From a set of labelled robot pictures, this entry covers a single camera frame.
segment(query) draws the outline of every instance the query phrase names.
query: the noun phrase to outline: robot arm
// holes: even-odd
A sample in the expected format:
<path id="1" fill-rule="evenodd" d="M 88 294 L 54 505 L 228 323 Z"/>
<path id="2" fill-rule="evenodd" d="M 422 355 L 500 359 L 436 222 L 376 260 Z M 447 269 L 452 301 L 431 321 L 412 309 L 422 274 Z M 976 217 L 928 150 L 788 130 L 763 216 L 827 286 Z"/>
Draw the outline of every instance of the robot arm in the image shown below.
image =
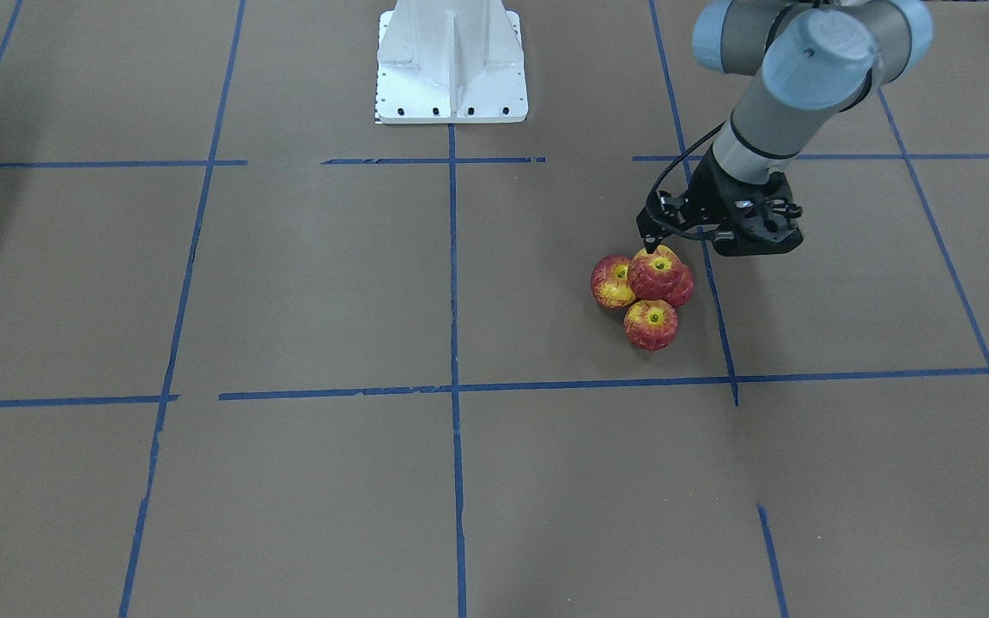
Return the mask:
<path id="1" fill-rule="evenodd" d="M 698 62 L 754 79 L 688 190 L 675 198 L 657 183 L 652 188 L 636 218 L 644 247 L 655 251 L 676 234 L 709 239 L 721 255 L 796 249 L 804 241 L 796 223 L 802 209 L 792 202 L 786 166 L 829 118 L 914 66 L 931 38 L 933 22 L 921 0 L 821 8 L 714 0 L 695 25 Z M 690 232 L 706 226 L 715 228 Z"/>

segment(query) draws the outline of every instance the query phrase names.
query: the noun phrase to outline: pile of apples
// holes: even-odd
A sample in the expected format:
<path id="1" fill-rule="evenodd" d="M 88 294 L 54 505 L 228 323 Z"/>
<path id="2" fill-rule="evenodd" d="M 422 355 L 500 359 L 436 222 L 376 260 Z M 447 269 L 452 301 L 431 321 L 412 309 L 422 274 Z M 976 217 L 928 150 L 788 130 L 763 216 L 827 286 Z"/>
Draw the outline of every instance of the pile of apples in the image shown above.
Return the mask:
<path id="1" fill-rule="evenodd" d="M 657 352 L 678 334 L 679 306 L 694 294 L 694 274 L 670 247 L 635 257 L 610 255 L 593 267 L 593 299 L 605 309 L 623 309 L 624 333 L 636 348 Z"/>

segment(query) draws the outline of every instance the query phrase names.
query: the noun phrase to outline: black object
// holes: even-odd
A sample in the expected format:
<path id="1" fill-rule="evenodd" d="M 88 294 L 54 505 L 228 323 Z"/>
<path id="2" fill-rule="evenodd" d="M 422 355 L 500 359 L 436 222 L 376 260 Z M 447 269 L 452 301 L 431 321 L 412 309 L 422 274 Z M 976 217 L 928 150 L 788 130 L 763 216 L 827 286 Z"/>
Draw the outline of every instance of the black object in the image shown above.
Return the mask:
<path id="1" fill-rule="evenodd" d="M 765 185 L 732 179 L 719 167 L 710 148 L 695 169 L 689 188 L 678 198 L 652 189 L 636 216 L 644 249 L 654 253 L 667 236 L 710 241 L 719 255 L 788 253 L 804 242 L 796 220 L 804 209 L 792 202 L 792 188 L 783 172 Z M 692 233 L 694 227 L 715 226 Z"/>

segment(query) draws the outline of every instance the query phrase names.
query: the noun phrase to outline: white mounting plate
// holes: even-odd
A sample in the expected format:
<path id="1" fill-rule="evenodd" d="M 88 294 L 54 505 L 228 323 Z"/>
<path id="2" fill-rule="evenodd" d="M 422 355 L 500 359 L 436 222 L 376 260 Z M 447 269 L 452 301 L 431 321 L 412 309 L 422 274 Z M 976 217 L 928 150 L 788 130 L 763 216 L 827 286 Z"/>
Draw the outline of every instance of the white mounting plate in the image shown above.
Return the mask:
<path id="1" fill-rule="evenodd" d="M 379 40 L 384 40 L 391 16 L 380 16 Z M 521 44 L 521 17 L 507 11 L 514 35 Z M 448 124 L 522 122 L 529 116 L 525 91 L 525 67 L 488 67 L 470 83 L 462 85 L 460 107 L 451 113 L 447 87 L 436 85 L 412 68 L 378 63 L 376 77 L 376 122 L 384 124 Z"/>

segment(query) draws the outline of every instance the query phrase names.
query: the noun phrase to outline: yellow and red apple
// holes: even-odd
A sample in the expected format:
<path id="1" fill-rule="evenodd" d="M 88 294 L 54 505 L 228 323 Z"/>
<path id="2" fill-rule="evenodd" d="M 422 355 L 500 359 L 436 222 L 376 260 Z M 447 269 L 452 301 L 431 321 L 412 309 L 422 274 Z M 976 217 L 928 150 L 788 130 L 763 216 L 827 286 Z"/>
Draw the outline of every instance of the yellow and red apple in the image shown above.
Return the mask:
<path id="1" fill-rule="evenodd" d="M 694 271 L 685 263 L 679 262 L 679 269 L 682 270 L 682 277 L 678 278 L 678 285 L 669 294 L 663 297 L 670 306 L 675 309 L 689 302 L 689 298 L 694 294 Z"/>
<path id="2" fill-rule="evenodd" d="M 635 302 L 635 293 L 628 286 L 628 264 L 631 263 L 632 258 L 610 255 L 593 267 L 590 290 L 598 305 L 605 309 L 620 309 Z"/>
<path id="3" fill-rule="evenodd" d="M 670 247 L 659 245 L 655 253 L 640 249 L 628 266 L 628 285 L 644 300 L 659 300 L 682 278 L 682 261 Z"/>
<path id="4" fill-rule="evenodd" d="M 640 300 L 624 314 L 624 333 L 636 348 L 657 352 L 674 342 L 678 312 L 664 300 Z"/>

